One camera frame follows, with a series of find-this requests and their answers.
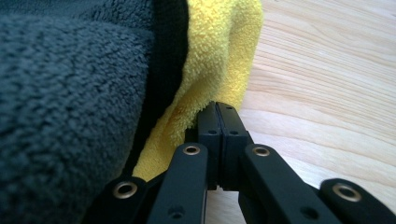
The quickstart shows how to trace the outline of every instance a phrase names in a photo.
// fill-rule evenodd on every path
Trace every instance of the yellow towel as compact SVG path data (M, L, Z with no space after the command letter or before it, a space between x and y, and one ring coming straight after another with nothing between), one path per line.
M165 171L184 132L210 101L239 108L260 29L259 0L189 0L189 53L173 103L152 130L133 176Z

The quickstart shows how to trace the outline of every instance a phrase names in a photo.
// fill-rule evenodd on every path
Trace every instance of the light wood floor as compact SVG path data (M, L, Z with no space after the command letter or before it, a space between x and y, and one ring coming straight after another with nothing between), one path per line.
M396 213L396 1L262 0L240 116L306 182L353 181ZM206 223L244 223L209 192Z

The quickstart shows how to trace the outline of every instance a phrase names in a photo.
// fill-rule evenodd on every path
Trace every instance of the brass grommet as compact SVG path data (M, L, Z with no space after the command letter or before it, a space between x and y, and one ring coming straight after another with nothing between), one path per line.
M187 155L190 155L190 156L196 155L196 154L198 154L200 151L201 151L200 148L198 148L198 147L192 147L192 146L188 146L188 147L185 147L185 148L183 149L183 152L184 152L185 154L187 154Z
M131 181L122 181L116 185L113 189L114 197L118 199L127 199L132 197L137 192L137 185Z
M352 187L346 184L336 184L332 187L332 191L342 199L356 203L361 200L361 195Z
M268 150L267 148L264 148L264 147L254 147L253 152L256 155L263 156L263 157L270 155L270 150Z

